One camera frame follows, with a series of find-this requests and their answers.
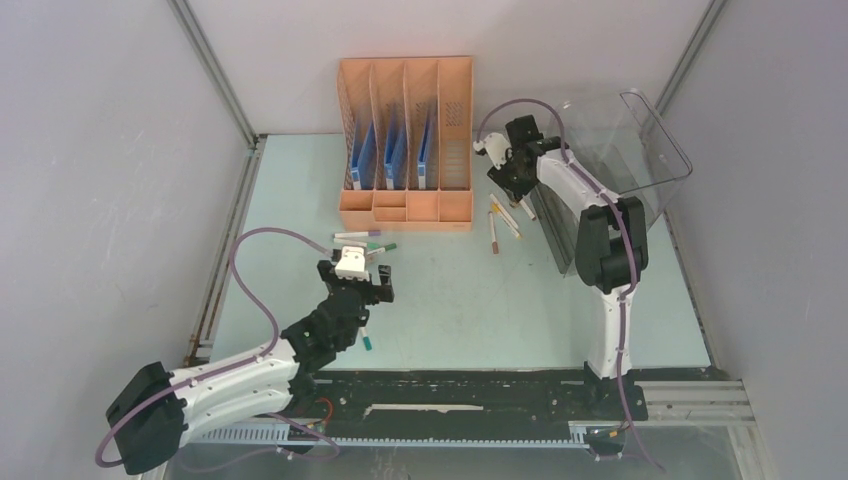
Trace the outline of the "dark red cap marker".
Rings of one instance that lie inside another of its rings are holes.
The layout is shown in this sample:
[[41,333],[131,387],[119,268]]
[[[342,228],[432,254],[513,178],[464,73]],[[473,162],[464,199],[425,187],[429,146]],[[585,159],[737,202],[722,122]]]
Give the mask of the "dark red cap marker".
[[522,199],[522,200],[519,202],[519,205],[521,206],[521,208],[524,210],[524,212],[527,214],[527,216],[529,217],[529,219],[530,219],[531,221],[536,221],[536,220],[537,220],[537,216],[536,216],[535,212],[534,212],[534,211],[533,211],[533,209],[529,206],[529,204],[527,203],[527,201],[526,201],[526,200]]

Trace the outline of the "yellow cap white marker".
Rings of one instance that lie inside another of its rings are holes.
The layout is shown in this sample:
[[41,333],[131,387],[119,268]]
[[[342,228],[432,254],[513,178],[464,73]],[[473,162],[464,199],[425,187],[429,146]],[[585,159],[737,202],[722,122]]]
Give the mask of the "yellow cap white marker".
[[493,207],[494,212],[504,222],[504,224],[510,230],[512,235],[517,239],[521,239],[522,235],[521,235],[519,229],[513,224],[512,221],[509,220],[509,218],[506,216],[506,214],[497,205],[493,204],[492,207]]

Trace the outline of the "blue folder bottom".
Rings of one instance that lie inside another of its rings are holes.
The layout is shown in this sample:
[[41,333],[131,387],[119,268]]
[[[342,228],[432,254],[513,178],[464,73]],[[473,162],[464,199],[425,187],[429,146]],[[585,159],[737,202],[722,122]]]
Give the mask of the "blue folder bottom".
[[416,157],[416,179],[419,190],[427,190],[430,185],[433,144],[436,138],[436,107],[428,105],[424,117],[423,131]]

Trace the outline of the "blue folder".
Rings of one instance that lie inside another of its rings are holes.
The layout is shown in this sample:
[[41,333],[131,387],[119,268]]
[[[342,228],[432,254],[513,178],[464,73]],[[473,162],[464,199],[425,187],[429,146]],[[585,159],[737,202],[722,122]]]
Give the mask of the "blue folder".
[[355,124],[355,136],[349,159],[353,190],[370,190],[376,175],[376,134],[372,120],[360,118]]
[[404,190],[407,183],[407,130],[404,110],[394,103],[389,110],[384,151],[384,178],[387,190]]
[[436,107],[428,105],[424,117],[423,131],[416,157],[416,179],[419,190],[427,190],[430,185],[433,144],[436,138]]

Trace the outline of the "blue folder top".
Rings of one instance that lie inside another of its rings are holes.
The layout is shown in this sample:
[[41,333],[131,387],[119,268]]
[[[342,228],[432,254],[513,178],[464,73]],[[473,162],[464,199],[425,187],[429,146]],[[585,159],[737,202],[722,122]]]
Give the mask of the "blue folder top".
[[349,159],[353,190],[370,190],[376,175],[376,134],[372,120],[360,118],[355,124],[355,136]]

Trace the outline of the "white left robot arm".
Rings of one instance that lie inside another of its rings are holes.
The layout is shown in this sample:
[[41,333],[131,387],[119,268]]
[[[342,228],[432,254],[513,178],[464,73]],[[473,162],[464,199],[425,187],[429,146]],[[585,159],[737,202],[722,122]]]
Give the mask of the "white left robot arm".
[[350,274],[339,262],[318,263],[327,297],[301,320],[277,330],[272,341],[223,360],[168,371],[140,368],[107,408],[107,439],[115,465],[142,474],[170,460],[200,436],[232,423],[286,410],[304,416],[316,403],[313,375],[356,342],[369,308],[391,303],[391,268]]

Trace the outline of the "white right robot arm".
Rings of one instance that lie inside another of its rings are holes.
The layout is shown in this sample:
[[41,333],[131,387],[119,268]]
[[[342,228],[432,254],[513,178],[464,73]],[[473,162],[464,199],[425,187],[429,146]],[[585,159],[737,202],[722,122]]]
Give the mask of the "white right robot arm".
[[611,381],[628,372],[627,324],[635,291],[648,263],[645,207],[636,196],[621,197],[581,165],[560,137],[545,137],[533,116],[518,117],[505,133],[479,135],[474,152],[492,163],[487,175],[509,202],[520,203],[543,185],[576,217],[573,264],[592,291],[596,340],[587,364],[599,380],[581,392],[585,411],[606,418],[622,403]]

